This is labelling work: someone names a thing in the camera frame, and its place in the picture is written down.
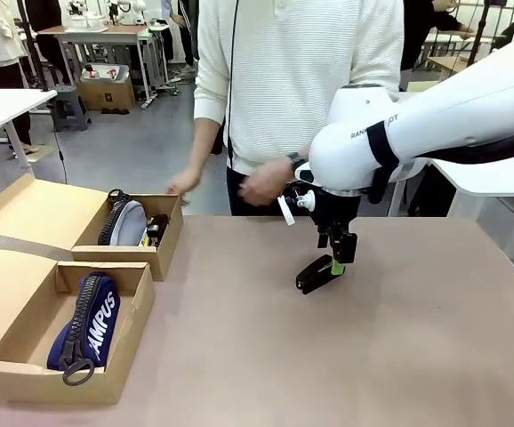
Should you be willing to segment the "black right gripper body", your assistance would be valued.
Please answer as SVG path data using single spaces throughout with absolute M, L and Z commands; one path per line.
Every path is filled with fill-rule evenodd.
M 348 232 L 350 222 L 357 217 L 359 205 L 360 197 L 341 197 L 318 189 L 312 221 L 320 234 L 335 230 Z

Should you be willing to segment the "person's left hand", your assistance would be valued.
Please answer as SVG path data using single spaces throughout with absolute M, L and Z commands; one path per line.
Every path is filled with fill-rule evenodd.
M 269 161 L 257 167 L 239 187 L 238 195 L 253 206 L 270 205 L 293 180 L 288 157 Z

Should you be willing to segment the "person's right hand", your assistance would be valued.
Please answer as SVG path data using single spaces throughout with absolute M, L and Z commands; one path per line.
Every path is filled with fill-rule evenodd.
M 172 177 L 167 186 L 166 193 L 182 197 L 198 186 L 201 176 L 202 172 L 199 169 L 185 168 L 182 172 Z

